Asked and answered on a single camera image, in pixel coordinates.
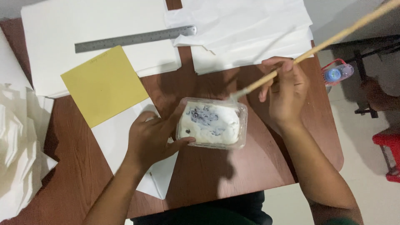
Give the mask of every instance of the red stool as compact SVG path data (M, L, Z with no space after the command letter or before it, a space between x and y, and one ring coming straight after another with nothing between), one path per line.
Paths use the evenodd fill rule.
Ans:
M376 145L380 145L383 155L385 157L386 163L388 164L389 172L386 174L386 179L391 182L400 183L400 134L385 134L386 132L382 132L376 134L372 137L372 141ZM385 147L390 148L392 152L395 165L391 165L389 161L388 153L385 150Z

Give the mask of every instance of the blue bottle cap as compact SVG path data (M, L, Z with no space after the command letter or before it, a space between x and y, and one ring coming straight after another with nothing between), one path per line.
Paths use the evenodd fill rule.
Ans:
M342 76L340 70L336 69L336 68L332 68L328 71L325 72L325 80L328 82L335 82L338 81L340 79L340 77Z

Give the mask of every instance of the hand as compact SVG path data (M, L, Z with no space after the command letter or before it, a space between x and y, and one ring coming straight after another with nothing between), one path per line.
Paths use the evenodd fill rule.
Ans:
M272 57L261 62L264 66L278 69L274 80L262 86L260 102L270 96L269 114L280 129L301 123L300 113L308 90L308 78L291 58Z
M180 104L167 120L159 118L151 111L142 112L130 127L124 162L138 165L146 172L154 163L172 156L190 142L196 141L194 137L185 137L171 144L167 143L184 109L185 105Z

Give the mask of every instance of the person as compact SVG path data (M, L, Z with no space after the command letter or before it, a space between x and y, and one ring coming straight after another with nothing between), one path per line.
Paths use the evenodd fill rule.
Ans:
M277 124L288 149L314 223L362 225L361 213L349 186L300 118L308 89L306 75L298 65L293 65L290 58L272 57L262 64L278 68L278 76L262 87L259 99L264 102L267 96L270 98L270 117ZM133 122L124 161L88 212L84 225L124 224L133 192L149 167L195 141L193 137L186 137L166 144L183 110L184 105L178 106L167 120L145 111ZM261 211L263 192L261 197L259 193L250 195L250 198L249 195L233 197L229 204L231 209L224 208L226 204L217 200L215 204L203 203L166 211L158 216L149 215L134 220L134 224L272 224L270 217Z

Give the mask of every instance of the plastic container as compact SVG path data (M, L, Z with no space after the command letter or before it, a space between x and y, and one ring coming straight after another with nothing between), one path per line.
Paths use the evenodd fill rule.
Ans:
M340 81L350 77L354 73L354 68L350 64L342 64L334 68L324 70L325 86L338 84Z
M221 144L221 143L190 143L190 146L196 147L204 147L209 149L228 149L228 150L235 150L241 149L246 144L246 132L247 132L247 107L242 103L231 103L228 101L221 101L221 100L211 100L211 99L204 99L204 98L183 98L181 102L187 101L189 102L198 102L201 104L208 104L208 105L217 105L217 106L225 106L229 108L237 109L236 114L239 117L239 133L238 133L238 141L233 144ZM181 123L182 117L179 120L178 124L176 125L176 139L181 139L180 132L181 132Z

